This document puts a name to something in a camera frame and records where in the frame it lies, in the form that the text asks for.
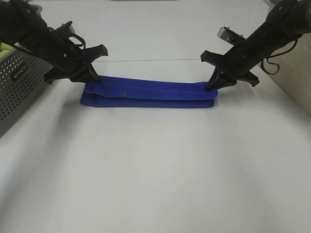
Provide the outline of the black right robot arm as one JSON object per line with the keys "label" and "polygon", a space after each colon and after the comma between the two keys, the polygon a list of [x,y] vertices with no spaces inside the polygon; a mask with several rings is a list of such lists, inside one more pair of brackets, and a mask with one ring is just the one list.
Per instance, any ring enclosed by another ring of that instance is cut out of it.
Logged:
{"label": "black right robot arm", "polygon": [[257,64],[273,57],[273,52],[296,43],[311,32],[311,2],[309,0],[281,0],[269,12],[265,22],[249,37],[244,38],[228,27],[220,28],[218,37],[233,47],[224,55],[204,51],[201,61],[215,67],[206,90],[221,89],[243,81],[256,86],[258,77],[251,73]]}

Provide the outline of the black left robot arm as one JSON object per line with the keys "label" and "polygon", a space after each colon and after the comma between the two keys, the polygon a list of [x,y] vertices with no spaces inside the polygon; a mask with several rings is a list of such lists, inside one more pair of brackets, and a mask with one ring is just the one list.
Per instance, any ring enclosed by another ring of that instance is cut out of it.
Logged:
{"label": "black left robot arm", "polygon": [[102,44],[87,48],[85,40],[75,33],[72,21],[53,29],[23,0],[0,2],[0,40],[12,47],[18,43],[16,49],[51,64],[53,68],[44,75],[48,84],[61,79],[99,83],[92,62],[108,55]]}

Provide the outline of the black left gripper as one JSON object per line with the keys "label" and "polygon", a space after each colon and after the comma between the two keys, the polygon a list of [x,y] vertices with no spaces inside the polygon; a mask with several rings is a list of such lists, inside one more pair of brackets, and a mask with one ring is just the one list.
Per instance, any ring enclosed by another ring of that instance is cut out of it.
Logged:
{"label": "black left gripper", "polygon": [[108,50],[104,45],[82,49],[77,56],[64,57],[59,61],[50,62],[53,68],[44,75],[44,81],[69,79],[73,83],[100,83],[100,76],[95,71],[92,62],[102,56],[107,56]]}

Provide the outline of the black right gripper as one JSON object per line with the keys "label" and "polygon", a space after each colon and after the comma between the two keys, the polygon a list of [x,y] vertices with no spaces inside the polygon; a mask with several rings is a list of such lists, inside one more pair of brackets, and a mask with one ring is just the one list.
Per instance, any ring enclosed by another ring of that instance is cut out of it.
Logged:
{"label": "black right gripper", "polygon": [[259,84],[258,77],[252,74],[250,69],[239,74],[232,66],[235,60],[227,59],[225,55],[206,50],[201,54],[201,61],[215,66],[211,78],[206,83],[206,91],[234,86],[237,81],[247,82],[252,87]]}

